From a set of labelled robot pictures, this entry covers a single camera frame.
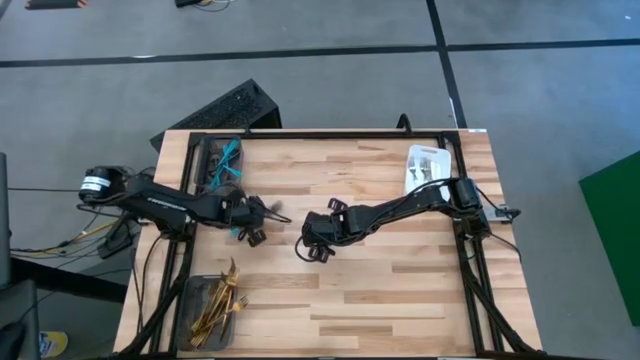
yellow cable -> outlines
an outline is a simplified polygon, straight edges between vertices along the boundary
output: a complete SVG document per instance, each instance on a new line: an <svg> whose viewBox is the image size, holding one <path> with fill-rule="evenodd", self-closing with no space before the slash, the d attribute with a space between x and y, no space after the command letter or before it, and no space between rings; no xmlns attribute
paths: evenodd
<svg viewBox="0 0 640 360"><path fill-rule="evenodd" d="M110 223L102 224L102 225L96 227L95 229L90 230L89 232L86 232L84 234L80 234L80 235L76 236L75 238L73 238L71 240L71 243L77 242L78 240L82 240L82 239L86 238L87 236L94 235L94 234L96 234L96 233L98 233L98 232L100 232L100 231L102 231L102 230L104 230L106 228L109 228L109 227L113 226L113 224L115 224L115 223L116 223L116 221L112 221ZM52 251L56 251L56 250L59 250L59 249L38 251L38 252L29 253L29 255L32 255L32 254L33 255L58 255L57 252L52 252Z"/></svg>

green panel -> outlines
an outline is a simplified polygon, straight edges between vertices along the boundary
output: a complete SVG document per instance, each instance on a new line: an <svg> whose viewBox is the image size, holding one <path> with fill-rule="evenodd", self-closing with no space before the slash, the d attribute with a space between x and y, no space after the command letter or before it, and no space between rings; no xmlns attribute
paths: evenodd
<svg viewBox="0 0 640 360"><path fill-rule="evenodd" d="M640 325L640 151L587 176L580 187L631 323Z"/></svg>

white container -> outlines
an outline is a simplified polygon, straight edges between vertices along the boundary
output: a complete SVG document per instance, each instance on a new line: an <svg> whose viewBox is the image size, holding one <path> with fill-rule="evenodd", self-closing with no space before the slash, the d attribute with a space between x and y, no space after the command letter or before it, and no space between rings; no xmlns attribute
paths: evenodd
<svg viewBox="0 0 640 360"><path fill-rule="evenodd" d="M411 145L404 180L405 194L426 182L449 177L451 177L451 153L445 149ZM451 196L446 186L440 188L440 193L445 201L449 201Z"/></svg>

black box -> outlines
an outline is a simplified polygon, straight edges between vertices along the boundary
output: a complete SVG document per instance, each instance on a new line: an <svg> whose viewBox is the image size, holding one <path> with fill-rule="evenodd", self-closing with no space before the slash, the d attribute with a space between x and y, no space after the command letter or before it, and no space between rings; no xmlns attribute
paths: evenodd
<svg viewBox="0 0 640 360"><path fill-rule="evenodd" d="M187 116L171 129L282 129L280 110L253 79ZM160 152L164 131L149 142Z"/></svg>

gold fork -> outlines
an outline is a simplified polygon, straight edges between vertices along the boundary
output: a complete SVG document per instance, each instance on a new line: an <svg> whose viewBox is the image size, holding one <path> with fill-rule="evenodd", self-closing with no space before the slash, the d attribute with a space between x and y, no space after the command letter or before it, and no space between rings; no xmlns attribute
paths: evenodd
<svg viewBox="0 0 640 360"><path fill-rule="evenodd" d="M209 322L207 324L207 326L211 326L211 325L215 324L220 319L222 319L222 317L225 316L225 315L228 315L228 314L230 314L232 312L240 312L240 311L242 311L244 308L247 307L247 305L249 305L249 299L247 299L246 296L243 296L242 298L240 298L240 301L236 301L236 302L233 303L233 306L231 307L231 309L225 311L224 314L218 316L215 320Z"/></svg>

